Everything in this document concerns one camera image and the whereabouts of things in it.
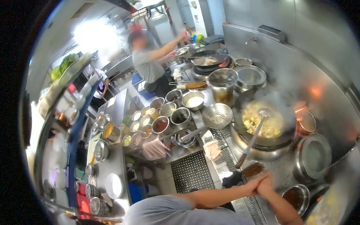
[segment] stainless steel wall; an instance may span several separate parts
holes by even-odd
[[[345,155],[360,134],[360,118],[345,89],[317,60],[288,44],[257,31],[223,25],[225,44],[233,58],[249,58],[262,68],[271,84],[295,101],[306,101],[316,118],[318,132],[331,147],[333,161]],[[245,42],[256,37],[256,42]]]
[[[347,87],[360,90],[360,49],[334,5],[313,0],[223,0],[226,21],[256,30],[284,31],[287,42],[324,65]]]

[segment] gray t-shirt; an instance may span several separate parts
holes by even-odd
[[[132,205],[125,214],[125,225],[248,225],[237,213],[223,208],[193,209],[184,199],[162,195],[144,199]]]
[[[155,82],[165,73],[158,60],[151,58],[151,53],[151,51],[141,52],[138,50],[132,52],[132,63],[140,77],[148,84]]]

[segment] faucet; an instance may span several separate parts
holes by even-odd
[[[249,40],[247,40],[246,42],[245,42],[245,44],[247,45],[247,43],[249,42],[249,41],[254,41],[254,42],[256,42],[257,41],[257,38],[256,37],[251,37]]]

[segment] exhaust vent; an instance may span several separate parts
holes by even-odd
[[[266,34],[270,37],[273,37],[276,41],[280,42],[280,43],[284,43],[285,42],[285,33],[283,31],[280,31],[278,29],[266,26],[266,25],[261,25],[257,28],[257,31],[263,34]]]
[[[90,8],[90,6],[92,6],[93,3],[84,3],[76,12],[75,14],[71,17],[71,19],[73,18],[80,18],[82,14],[84,14],[84,12]]]

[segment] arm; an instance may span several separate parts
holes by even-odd
[[[238,198],[253,196],[256,194],[259,183],[266,177],[266,174],[262,175],[242,186],[220,190],[199,190],[186,194],[174,194],[174,196],[185,199],[193,208],[215,208]]]
[[[102,96],[105,96],[105,93],[108,90],[109,83],[110,83],[109,78],[106,78],[105,79],[105,88],[104,88],[104,92],[102,93]]]
[[[270,173],[267,174],[267,178],[260,182],[256,190],[270,203],[279,223],[287,225],[303,224],[294,207],[275,192],[272,187],[272,175]]]
[[[170,43],[167,43],[164,47],[162,47],[161,49],[158,49],[158,50],[155,50],[155,51],[152,51],[151,53],[151,58],[153,60],[155,59],[159,59],[165,55],[167,55],[168,53],[170,53],[174,48],[175,46],[177,45],[178,42],[180,42],[181,40],[185,40],[185,41],[188,41],[189,40],[189,37],[185,34],[181,34],[179,35],[175,40],[173,40],[172,42]]]

